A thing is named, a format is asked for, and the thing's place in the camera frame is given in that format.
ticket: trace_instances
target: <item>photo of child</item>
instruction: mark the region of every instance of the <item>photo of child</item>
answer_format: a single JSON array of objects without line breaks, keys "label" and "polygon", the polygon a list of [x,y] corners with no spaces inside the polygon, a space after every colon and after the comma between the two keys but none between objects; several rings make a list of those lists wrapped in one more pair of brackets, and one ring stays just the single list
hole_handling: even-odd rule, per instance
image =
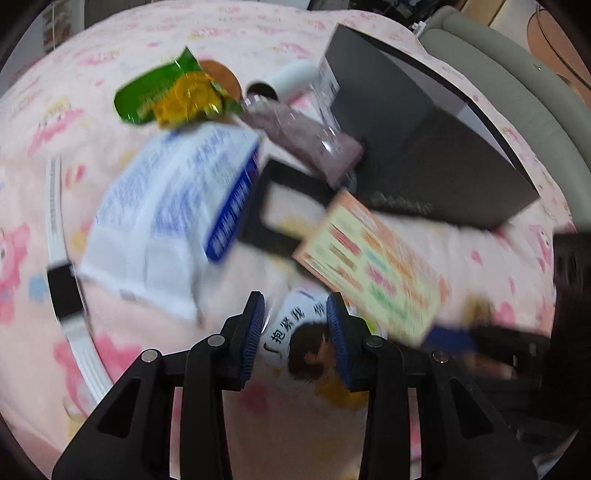
[{"label": "photo of child", "polygon": [[336,368],[335,348],[326,322],[298,326],[291,334],[287,370],[296,380],[317,381]]},{"label": "photo of child", "polygon": [[333,407],[360,410],[367,407],[368,393],[351,393],[336,371],[335,347],[326,322],[299,325],[291,334],[287,371],[292,378],[314,382],[314,394]]}]

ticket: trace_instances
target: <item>pink blanket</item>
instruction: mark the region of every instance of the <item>pink blanket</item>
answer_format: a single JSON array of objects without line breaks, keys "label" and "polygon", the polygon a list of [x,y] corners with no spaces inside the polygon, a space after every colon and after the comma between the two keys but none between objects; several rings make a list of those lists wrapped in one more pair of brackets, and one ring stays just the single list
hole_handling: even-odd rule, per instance
[{"label": "pink blanket", "polygon": [[[187,45],[198,59],[227,65],[244,87],[295,59],[319,61],[339,22],[401,49],[472,97],[541,196],[495,233],[384,216],[447,279],[449,298],[438,321],[457,324],[467,299],[480,295],[492,302],[499,323],[549,331],[552,234],[572,227],[564,197],[515,128],[463,75],[429,56],[410,31],[366,12],[250,2],[178,0],[125,11],[43,58],[0,99],[0,411],[47,475],[94,406],[48,299],[47,159],[60,155],[63,162],[64,229],[68,253],[78,262],[102,193],[157,132],[156,125],[134,127],[119,119],[112,104],[122,85]],[[297,164],[273,145],[265,151]],[[274,195],[269,221],[309,229],[313,209],[279,201],[285,195]],[[292,263],[241,244],[232,247],[220,273],[194,325],[84,283],[95,343],[113,380],[143,349],[180,351],[217,332],[242,311],[251,290],[277,305],[298,281]],[[289,395],[255,366],[246,390],[226,396],[226,416],[236,479],[357,478],[362,411]]]}]

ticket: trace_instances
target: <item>white paper bag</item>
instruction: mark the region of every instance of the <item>white paper bag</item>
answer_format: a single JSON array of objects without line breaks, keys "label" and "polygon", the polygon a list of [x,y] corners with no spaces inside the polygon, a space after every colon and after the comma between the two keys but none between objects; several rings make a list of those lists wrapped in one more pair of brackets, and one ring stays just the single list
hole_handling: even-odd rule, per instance
[{"label": "white paper bag", "polygon": [[175,317],[196,318],[257,175],[259,138],[208,122],[152,139],[103,196],[79,272]]}]

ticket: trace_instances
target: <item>round brown cookie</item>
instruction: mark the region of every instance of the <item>round brown cookie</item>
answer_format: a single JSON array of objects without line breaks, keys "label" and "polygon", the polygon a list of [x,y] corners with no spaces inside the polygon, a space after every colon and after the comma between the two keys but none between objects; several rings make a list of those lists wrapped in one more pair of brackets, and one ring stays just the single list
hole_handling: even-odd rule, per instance
[{"label": "round brown cookie", "polygon": [[215,60],[200,60],[199,64],[205,73],[211,75],[225,88],[234,100],[240,101],[242,98],[240,82],[228,67]]}]

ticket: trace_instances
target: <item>black box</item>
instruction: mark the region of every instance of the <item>black box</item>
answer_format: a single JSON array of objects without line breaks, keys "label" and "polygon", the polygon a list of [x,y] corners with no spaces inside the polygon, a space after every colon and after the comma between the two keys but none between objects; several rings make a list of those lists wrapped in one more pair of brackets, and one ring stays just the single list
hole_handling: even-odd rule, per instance
[{"label": "black box", "polygon": [[538,199],[501,133],[445,78],[343,25],[325,56],[324,112],[367,147],[355,196],[368,208],[493,230]]}]

